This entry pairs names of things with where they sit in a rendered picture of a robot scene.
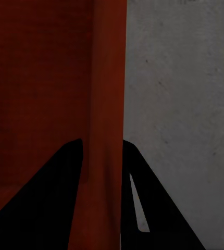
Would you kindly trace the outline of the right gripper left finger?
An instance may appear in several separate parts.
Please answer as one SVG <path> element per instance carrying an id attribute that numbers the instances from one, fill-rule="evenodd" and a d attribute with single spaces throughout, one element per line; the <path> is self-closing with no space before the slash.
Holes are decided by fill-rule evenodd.
<path id="1" fill-rule="evenodd" d="M 0 250 L 67 250 L 83 161 L 82 139 L 58 152 L 0 211 Z"/>

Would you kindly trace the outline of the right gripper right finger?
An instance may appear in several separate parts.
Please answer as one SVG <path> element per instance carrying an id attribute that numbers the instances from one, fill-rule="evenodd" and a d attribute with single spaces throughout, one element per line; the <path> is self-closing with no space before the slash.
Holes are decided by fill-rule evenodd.
<path id="1" fill-rule="evenodd" d="M 132 175 L 150 232 L 138 229 Z M 121 250 L 206 250 L 138 148 L 123 139 Z"/>

